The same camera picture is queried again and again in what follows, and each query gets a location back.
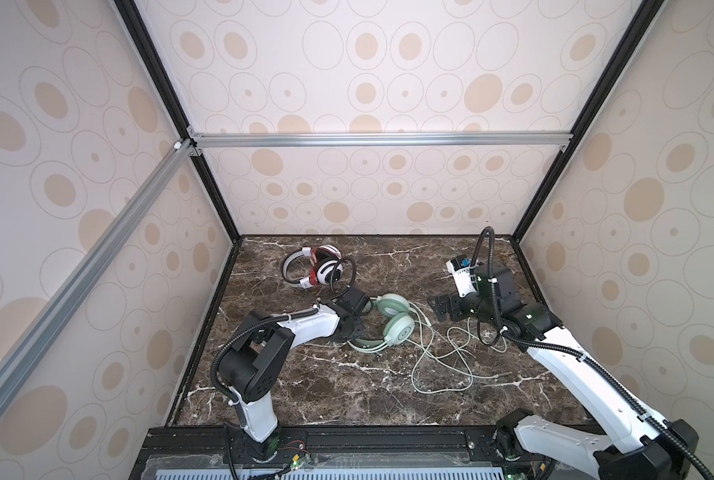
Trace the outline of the white black headphones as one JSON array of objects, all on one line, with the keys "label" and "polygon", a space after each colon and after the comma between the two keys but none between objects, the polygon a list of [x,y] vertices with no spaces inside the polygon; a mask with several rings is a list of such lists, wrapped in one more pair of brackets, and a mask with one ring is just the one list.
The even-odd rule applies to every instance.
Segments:
[{"label": "white black headphones", "polygon": [[[301,278],[293,278],[289,271],[297,261],[309,262],[308,273]],[[320,245],[316,248],[303,247],[291,252],[281,263],[280,273],[289,286],[311,289],[316,286],[327,286],[336,296],[336,284],[344,278],[347,266],[351,268],[351,277],[346,284],[346,289],[352,287],[357,277],[357,266],[351,257],[344,256],[334,245]]]}]

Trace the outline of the mint green headphones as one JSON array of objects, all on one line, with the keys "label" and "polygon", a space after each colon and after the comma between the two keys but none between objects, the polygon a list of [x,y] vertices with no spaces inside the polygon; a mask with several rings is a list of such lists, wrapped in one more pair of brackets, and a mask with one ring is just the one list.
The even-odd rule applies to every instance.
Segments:
[{"label": "mint green headphones", "polygon": [[426,314],[413,302],[405,297],[387,293],[383,296],[371,297],[370,307],[364,310],[367,314],[373,309],[388,320],[380,339],[355,338],[347,344],[357,352],[376,354],[409,340],[416,325],[431,328],[431,321]]}]

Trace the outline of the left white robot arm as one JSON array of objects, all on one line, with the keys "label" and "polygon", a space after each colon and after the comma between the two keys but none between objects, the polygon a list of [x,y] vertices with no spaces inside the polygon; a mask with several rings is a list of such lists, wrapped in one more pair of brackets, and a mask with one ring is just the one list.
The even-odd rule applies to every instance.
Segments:
[{"label": "left white robot arm", "polygon": [[290,351],[320,338],[346,341],[363,331],[369,296],[357,287],[289,314],[251,311],[216,354],[210,380],[235,408],[244,434],[263,444],[277,435],[271,390]]}]

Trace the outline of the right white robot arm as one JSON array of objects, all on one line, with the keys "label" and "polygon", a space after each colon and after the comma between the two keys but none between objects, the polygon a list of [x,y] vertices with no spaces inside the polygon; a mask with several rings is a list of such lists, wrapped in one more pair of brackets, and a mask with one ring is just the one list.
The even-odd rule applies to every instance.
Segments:
[{"label": "right white robot arm", "polygon": [[441,320],[475,319],[548,369],[601,428],[593,434],[519,408],[500,419],[494,441],[508,461],[543,455],[595,479],[685,479],[690,470],[713,478],[696,454],[699,435],[684,420],[668,420],[598,363],[544,304],[523,302],[513,273],[448,262],[456,292],[428,302]]}]

